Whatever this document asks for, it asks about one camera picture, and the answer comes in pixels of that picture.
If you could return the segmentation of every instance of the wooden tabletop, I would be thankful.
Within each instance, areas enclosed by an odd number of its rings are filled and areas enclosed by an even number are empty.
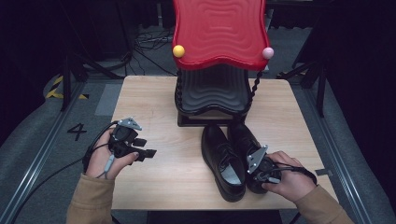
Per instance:
[[[201,154],[203,127],[178,127],[174,101],[176,77],[125,78],[113,120],[133,117],[143,127],[139,138],[148,140],[144,149],[157,149],[153,159],[136,161],[116,179],[113,209],[287,209],[295,205],[268,192],[247,189],[236,203],[222,199],[214,176]],[[323,169],[303,115],[286,80],[262,79],[246,125],[268,153],[285,151],[311,172]],[[319,184],[336,199],[329,177]]]

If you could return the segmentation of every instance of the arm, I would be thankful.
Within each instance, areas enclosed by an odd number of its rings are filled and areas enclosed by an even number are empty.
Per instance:
[[[303,167],[299,161],[282,151],[267,156],[274,162]],[[346,211],[324,188],[316,186],[311,178],[299,172],[282,171],[279,184],[264,183],[262,187],[295,203],[308,223],[353,223]]]
[[[102,175],[111,155],[106,144],[112,131],[106,131],[96,143],[96,147],[102,147],[93,152],[86,174],[81,174],[67,210],[66,223],[112,223],[110,211],[114,180],[122,168],[138,157],[138,153],[130,153],[122,158],[116,158],[107,174]]]

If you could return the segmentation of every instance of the yellow and black tape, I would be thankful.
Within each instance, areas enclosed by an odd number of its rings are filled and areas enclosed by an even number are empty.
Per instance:
[[[52,84],[52,86],[51,86],[51,88],[49,90],[49,93],[47,93],[46,98],[59,98],[59,99],[63,99],[64,98],[64,95],[62,93],[57,93],[56,92],[56,89],[58,89],[59,85],[61,84],[61,82],[63,80],[64,80],[64,76],[62,76],[62,75],[59,75],[55,79],[55,81],[53,82],[53,84]],[[78,99],[81,99],[81,100],[87,100],[89,98],[90,98],[89,94],[81,94],[78,97]]]

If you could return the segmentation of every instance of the black leather shoe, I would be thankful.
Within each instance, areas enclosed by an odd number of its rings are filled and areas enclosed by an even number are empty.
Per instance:
[[[245,194],[244,164],[218,125],[204,128],[201,148],[224,200],[231,203],[241,200]]]
[[[253,175],[248,174],[248,155],[253,154],[262,146],[250,129],[241,122],[231,122],[228,126],[227,134],[233,148],[235,148],[244,163],[245,173],[247,173],[247,188],[257,194],[266,193],[268,190],[262,188],[262,183],[254,180]]]

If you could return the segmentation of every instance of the sleeve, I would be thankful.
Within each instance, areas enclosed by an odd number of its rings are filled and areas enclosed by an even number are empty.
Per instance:
[[[67,210],[67,224],[111,224],[114,180],[81,174]]]
[[[296,205],[308,223],[353,223],[343,207],[322,186],[317,186]]]

